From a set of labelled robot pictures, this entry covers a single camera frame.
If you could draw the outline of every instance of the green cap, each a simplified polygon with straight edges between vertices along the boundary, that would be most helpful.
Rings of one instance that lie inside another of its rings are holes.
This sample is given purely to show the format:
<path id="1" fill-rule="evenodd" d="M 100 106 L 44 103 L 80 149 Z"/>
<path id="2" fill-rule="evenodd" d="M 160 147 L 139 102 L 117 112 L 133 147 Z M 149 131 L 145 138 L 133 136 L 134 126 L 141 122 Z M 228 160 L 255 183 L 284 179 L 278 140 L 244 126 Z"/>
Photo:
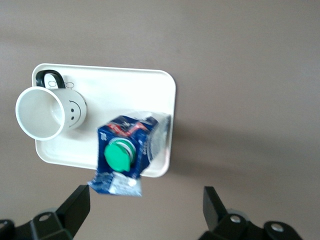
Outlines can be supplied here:
<path id="1" fill-rule="evenodd" d="M 111 141 L 104 149 L 104 156 L 109 166 L 116 172 L 129 171 L 135 159 L 136 149 L 126 139 Z"/>

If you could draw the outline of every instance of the white tray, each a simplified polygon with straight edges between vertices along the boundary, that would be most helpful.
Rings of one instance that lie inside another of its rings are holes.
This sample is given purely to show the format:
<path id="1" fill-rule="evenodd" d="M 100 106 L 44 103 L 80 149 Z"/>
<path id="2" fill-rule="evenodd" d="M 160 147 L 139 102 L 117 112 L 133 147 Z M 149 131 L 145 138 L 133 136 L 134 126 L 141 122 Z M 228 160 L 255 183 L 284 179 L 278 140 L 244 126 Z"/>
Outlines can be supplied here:
<path id="1" fill-rule="evenodd" d="M 87 116 L 84 123 L 74 130 L 52 140 L 35 141 L 36 152 L 43 161 L 97 169 L 97 129 L 119 115 L 150 111 L 171 115 L 171 123 L 166 148 L 141 175 L 156 178 L 167 172 L 176 98 L 175 81 L 167 72 L 43 63 L 33 70 L 32 86 L 36 86 L 36 73 L 48 69 L 58 71 L 66 87 L 83 96 L 87 103 Z M 46 87 L 56 88 L 49 77 L 45 78 Z"/>

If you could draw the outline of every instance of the mug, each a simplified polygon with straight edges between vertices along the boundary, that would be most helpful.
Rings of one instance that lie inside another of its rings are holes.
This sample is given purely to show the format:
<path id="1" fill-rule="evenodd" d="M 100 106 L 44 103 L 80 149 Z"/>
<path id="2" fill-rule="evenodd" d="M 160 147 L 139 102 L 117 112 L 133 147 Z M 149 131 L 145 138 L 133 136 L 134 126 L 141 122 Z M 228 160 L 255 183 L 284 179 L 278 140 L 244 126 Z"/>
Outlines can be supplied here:
<path id="1" fill-rule="evenodd" d="M 54 77 L 58 88 L 45 86 L 45 75 Z M 79 127 L 85 120 L 87 105 L 76 91 L 67 89 L 59 72 L 42 70 L 35 75 L 36 86 L 24 90 L 15 105 L 16 119 L 31 138 L 47 141 Z"/>

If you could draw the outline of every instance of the drink pouch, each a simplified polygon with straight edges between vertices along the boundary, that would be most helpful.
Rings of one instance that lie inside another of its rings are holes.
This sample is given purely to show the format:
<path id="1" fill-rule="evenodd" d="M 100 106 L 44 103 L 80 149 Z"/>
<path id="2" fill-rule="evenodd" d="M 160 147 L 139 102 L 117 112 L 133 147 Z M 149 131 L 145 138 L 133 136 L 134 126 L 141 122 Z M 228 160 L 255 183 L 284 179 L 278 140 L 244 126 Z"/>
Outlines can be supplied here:
<path id="1" fill-rule="evenodd" d="M 142 196 L 141 172 L 166 147 L 170 116 L 135 112 L 98 128 L 98 166 L 89 186 L 100 194 Z"/>

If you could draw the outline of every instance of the mug handle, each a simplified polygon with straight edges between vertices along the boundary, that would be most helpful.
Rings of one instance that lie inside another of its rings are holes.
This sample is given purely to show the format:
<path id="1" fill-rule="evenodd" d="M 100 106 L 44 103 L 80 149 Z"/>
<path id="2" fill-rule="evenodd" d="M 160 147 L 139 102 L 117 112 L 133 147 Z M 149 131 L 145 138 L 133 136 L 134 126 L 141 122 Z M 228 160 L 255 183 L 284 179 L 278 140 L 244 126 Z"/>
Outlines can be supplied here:
<path id="1" fill-rule="evenodd" d="M 42 70 L 39 71 L 35 75 L 35 82 L 38 87 L 46 87 L 45 85 L 45 75 L 50 74 L 51 76 L 54 77 L 56 81 L 56 85 L 58 86 L 59 89 L 65 89 L 66 85 L 64 82 L 64 79 L 62 78 L 61 74 L 55 70 Z"/>

